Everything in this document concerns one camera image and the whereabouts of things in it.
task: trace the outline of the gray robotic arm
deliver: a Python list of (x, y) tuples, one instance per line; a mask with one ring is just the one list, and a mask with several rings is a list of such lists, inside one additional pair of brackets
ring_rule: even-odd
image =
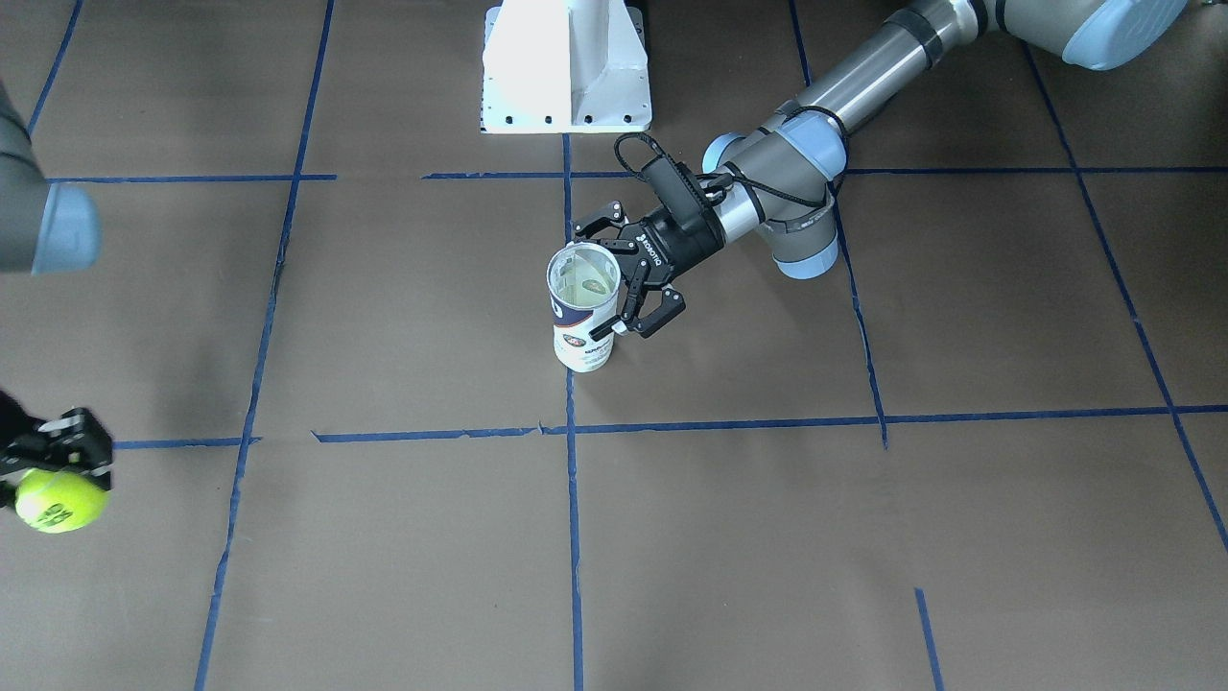
[(43, 178), (29, 134), (0, 82), (0, 271), (85, 269), (97, 260), (99, 244), (90, 195)]
[[(628, 287), (620, 312), (591, 335), (651, 335), (685, 306), (673, 279), (750, 231), (768, 241), (785, 274), (826, 271), (839, 255), (831, 209), (849, 136), (955, 47), (1007, 31), (1067, 63), (1108, 70), (1146, 50), (1184, 7), (1185, 0), (916, 0), (758, 129), (716, 137), (700, 173), (647, 135), (619, 137), (619, 162), (651, 184), (662, 205), (630, 222), (615, 201), (572, 228), (614, 253)], [(655, 155), (640, 169), (621, 155), (629, 139)], [(609, 227), (616, 238), (596, 238)], [(662, 291), (662, 303), (641, 317), (652, 290)]]

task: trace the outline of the tennis ball logo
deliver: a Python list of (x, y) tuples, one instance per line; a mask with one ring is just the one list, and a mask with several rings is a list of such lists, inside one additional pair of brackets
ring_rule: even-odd
[(95, 522), (107, 493), (71, 473), (32, 470), (17, 486), (17, 515), (41, 533), (68, 533)]

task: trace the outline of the yellow tennis ball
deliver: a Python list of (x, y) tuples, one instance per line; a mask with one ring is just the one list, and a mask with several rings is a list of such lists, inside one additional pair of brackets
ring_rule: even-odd
[(42, 533), (90, 525), (107, 508), (107, 493), (72, 473), (32, 470), (17, 485), (17, 515)]

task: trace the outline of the white container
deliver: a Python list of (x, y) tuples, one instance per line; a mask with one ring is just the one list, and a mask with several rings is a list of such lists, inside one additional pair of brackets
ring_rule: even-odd
[(554, 355), (572, 372), (593, 372), (609, 360), (614, 334), (594, 341), (589, 331), (614, 315), (621, 275), (614, 254), (592, 242), (572, 242), (550, 258)]

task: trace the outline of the white mounting bracket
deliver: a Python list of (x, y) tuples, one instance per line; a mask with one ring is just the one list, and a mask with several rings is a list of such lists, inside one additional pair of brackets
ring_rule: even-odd
[(623, 0), (503, 0), (486, 12), (481, 130), (643, 131), (643, 16)]

